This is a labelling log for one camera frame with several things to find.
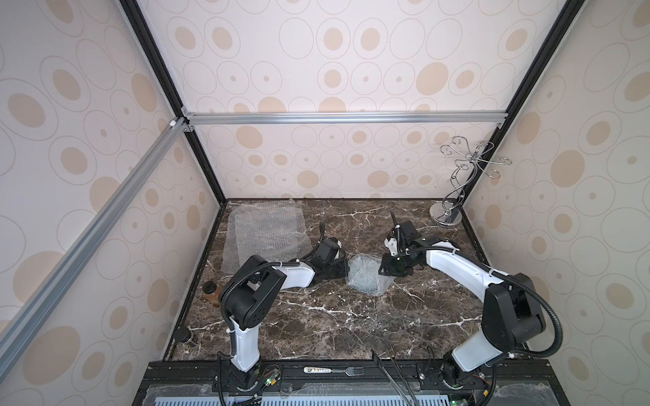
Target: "jar lid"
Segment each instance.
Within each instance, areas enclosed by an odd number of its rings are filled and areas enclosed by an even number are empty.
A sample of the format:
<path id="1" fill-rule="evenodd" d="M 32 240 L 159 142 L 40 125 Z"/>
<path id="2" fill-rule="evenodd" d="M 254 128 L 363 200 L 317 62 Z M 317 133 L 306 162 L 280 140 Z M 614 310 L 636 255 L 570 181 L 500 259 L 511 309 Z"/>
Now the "jar lid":
<path id="1" fill-rule="evenodd" d="M 182 325 L 181 327 L 178 327 L 178 330 L 174 331 L 172 337 L 178 342 L 188 342 L 192 338 L 192 332 L 189 328 Z"/>
<path id="2" fill-rule="evenodd" d="M 217 285 L 214 281 L 208 281 L 203 284 L 203 293 L 211 295 L 216 292 Z"/>

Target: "enclosure wall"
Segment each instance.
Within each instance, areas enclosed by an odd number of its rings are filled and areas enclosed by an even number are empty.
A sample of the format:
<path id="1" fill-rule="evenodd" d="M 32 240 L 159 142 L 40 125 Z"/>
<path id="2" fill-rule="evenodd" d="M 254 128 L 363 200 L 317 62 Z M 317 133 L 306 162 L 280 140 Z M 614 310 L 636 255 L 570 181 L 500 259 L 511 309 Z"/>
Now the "enclosure wall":
<path id="1" fill-rule="evenodd" d="M 491 264 L 559 313 L 573 405 L 650 399 L 649 34 L 649 1 L 594 1 L 465 204 Z"/>
<path id="2" fill-rule="evenodd" d="M 564 1 L 139 4 L 189 112 L 431 112 L 505 110 Z M 472 126 L 232 125 L 199 134 L 227 197 L 444 197 L 455 165 L 440 145 L 489 138 L 496 123 L 464 132 Z"/>
<path id="3" fill-rule="evenodd" d="M 1 3 L 0 338 L 172 117 L 113 1 Z M 0 405 L 131 404 L 218 208 L 190 151 L 180 133 L 0 384 Z"/>

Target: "brown glass jar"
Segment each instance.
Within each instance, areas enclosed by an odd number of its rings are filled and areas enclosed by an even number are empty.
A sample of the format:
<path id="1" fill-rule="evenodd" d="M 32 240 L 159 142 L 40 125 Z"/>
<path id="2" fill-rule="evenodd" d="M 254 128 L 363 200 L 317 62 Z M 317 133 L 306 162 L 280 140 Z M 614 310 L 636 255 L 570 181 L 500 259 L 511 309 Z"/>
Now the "brown glass jar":
<path id="1" fill-rule="evenodd" d="M 212 303 L 213 305 L 219 307 L 219 293 L 221 293 L 221 286 L 217 285 L 214 281 L 208 281 L 203 284 L 201 288 L 203 290 L 203 296 Z"/>

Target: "bubble wrap sheet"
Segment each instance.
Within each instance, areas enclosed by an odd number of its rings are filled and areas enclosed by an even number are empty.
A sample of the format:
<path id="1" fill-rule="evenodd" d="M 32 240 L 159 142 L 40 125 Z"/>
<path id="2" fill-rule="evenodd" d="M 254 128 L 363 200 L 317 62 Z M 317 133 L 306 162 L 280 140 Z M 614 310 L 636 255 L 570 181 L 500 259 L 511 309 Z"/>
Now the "bubble wrap sheet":
<path id="1" fill-rule="evenodd" d="M 383 295 L 395 280 L 394 276 L 379 274 L 382 260 L 369 254 L 355 255 L 349 262 L 348 286 L 370 296 Z"/>
<path id="2" fill-rule="evenodd" d="M 293 200 L 247 203 L 233 208 L 228 218 L 221 270 L 232 275 L 255 254 L 286 261 L 310 250 L 302 209 Z"/>
<path id="3" fill-rule="evenodd" d="M 490 406 L 560 406 L 553 389 L 544 383 L 514 383 L 504 385 L 494 393 Z"/>

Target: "tongs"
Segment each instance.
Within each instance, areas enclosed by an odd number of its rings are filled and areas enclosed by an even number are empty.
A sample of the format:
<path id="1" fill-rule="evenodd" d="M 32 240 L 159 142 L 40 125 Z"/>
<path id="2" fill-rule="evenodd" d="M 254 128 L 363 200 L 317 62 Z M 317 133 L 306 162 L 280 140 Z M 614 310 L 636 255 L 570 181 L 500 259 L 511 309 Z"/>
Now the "tongs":
<path id="1" fill-rule="evenodd" d="M 399 375 L 400 379 L 402 380 L 402 383 L 404 383 L 404 386 L 406 387 L 406 390 L 408 390 L 409 395 L 413 400 L 411 401 L 408 396 L 404 393 L 400 385 L 395 382 L 391 374 L 388 373 L 386 370 L 386 367 L 384 366 L 384 363 L 382 362 L 382 359 L 379 358 L 379 355 L 375 352 L 375 350 L 372 350 L 372 360 L 374 363 L 377 365 L 377 367 L 382 371 L 384 375 L 386 375 L 386 378 L 388 378 L 388 381 L 391 383 L 393 388 L 397 391 L 397 393 L 402 397 L 404 402 L 408 406 L 420 406 L 420 403 L 417 401 L 417 398 L 415 397 L 415 393 L 413 393 L 413 389 L 409 386 L 408 382 L 406 381 L 406 378 L 404 377 L 404 374 L 402 374 L 402 370 L 400 369 L 399 365 L 397 364 L 397 360 L 395 360 L 395 354 L 393 353 L 393 349 L 387 349 L 386 352 L 388 352 L 388 356 L 391 359 L 391 363 L 393 363 L 393 368 L 397 371 L 397 374 Z"/>

